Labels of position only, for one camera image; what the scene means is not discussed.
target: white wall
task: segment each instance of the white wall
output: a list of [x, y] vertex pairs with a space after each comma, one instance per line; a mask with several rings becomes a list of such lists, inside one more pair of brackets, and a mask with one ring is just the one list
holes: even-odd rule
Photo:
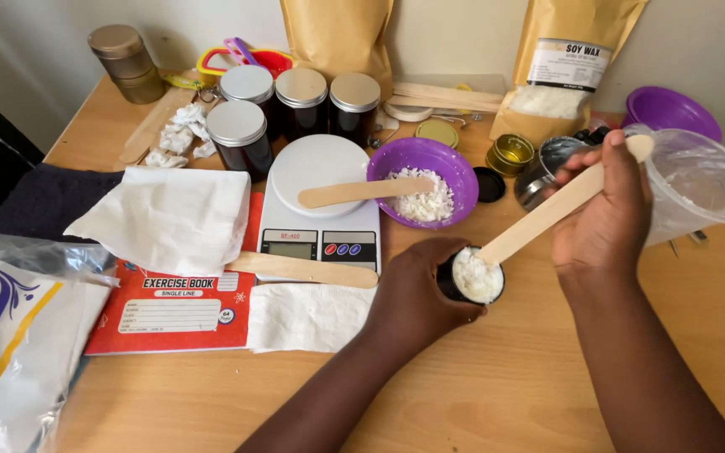
[[[387, 33], [396, 73], [501, 73], [510, 78], [527, 0], [395, 0]], [[207, 47], [242, 36], [286, 50], [277, 0], [0, 0], [0, 111], [49, 149], [104, 70], [86, 45], [100, 25], [127, 23], [156, 64], [193, 66]], [[597, 109], [624, 111], [636, 87], [700, 101], [725, 142], [725, 2], [651, 0], [604, 78]]]

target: digital kitchen scale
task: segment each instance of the digital kitchen scale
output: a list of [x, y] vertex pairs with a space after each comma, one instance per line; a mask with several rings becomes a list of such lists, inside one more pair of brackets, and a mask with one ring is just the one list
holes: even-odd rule
[[[289, 143], [267, 175], [257, 251], [327, 261], [382, 272], [379, 207], [376, 200], [307, 209], [302, 190], [364, 182], [368, 154], [336, 135], [308, 135]], [[260, 281], [293, 281], [259, 275]]]

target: soy wax bag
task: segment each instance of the soy wax bag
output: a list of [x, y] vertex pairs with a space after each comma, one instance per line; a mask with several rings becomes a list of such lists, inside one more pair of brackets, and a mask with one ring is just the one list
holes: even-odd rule
[[518, 134], [534, 148], [589, 123], [589, 98], [648, 0], [530, 0], [516, 55], [515, 88], [489, 137]]
[[55, 451], [78, 359], [117, 279], [100, 245], [0, 234], [0, 453]]
[[393, 94], [393, 74], [383, 35], [393, 0], [279, 0], [292, 65], [311, 68], [331, 84], [343, 73], [374, 77], [381, 98]]

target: dark cloth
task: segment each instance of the dark cloth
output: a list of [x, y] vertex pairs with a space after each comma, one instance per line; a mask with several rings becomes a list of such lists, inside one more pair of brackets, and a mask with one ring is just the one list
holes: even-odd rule
[[0, 206], [0, 233], [57, 242], [96, 243], [65, 236], [63, 232], [122, 182], [124, 174], [39, 164], [24, 175]]

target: black candle jar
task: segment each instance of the black candle jar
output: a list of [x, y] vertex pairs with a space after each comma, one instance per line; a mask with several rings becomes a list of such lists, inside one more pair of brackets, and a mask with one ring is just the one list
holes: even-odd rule
[[229, 101], [248, 101], [259, 106], [267, 119], [267, 139], [281, 135], [281, 102], [273, 94], [276, 86], [270, 71], [261, 66], [236, 66], [220, 77], [220, 92]]
[[267, 179], [273, 151], [261, 107], [249, 101], [224, 102], [206, 117], [206, 129], [227, 170], [248, 172], [251, 182]]
[[380, 88], [373, 77], [345, 73], [332, 81], [329, 98], [329, 133], [366, 148], [374, 139]]
[[[481, 247], [469, 246], [468, 248], [472, 252], [472, 254], [474, 254], [478, 250], [480, 250]], [[454, 278], [454, 262], [455, 259], [458, 258], [458, 253], [460, 253], [462, 250], [463, 249], [458, 250], [455, 254], [450, 256], [447, 261], [444, 261], [441, 265], [438, 266], [438, 271], [435, 275], [435, 281], [438, 284], [438, 289], [441, 290], [441, 293], [444, 296], [447, 296], [453, 301], [469, 302], [478, 305], [490, 305], [494, 303], [497, 299], [499, 299], [499, 296], [503, 295], [503, 292], [505, 291], [505, 272], [503, 271], [502, 267], [500, 266], [499, 272], [503, 273], [503, 287], [499, 290], [499, 294], [494, 297], [494, 300], [489, 303], [472, 301], [471, 299], [463, 295], [463, 292], [460, 290], [460, 287], [458, 286], [458, 283], [455, 281]]]
[[293, 68], [276, 78], [282, 129], [288, 142], [329, 131], [326, 79], [314, 69]]

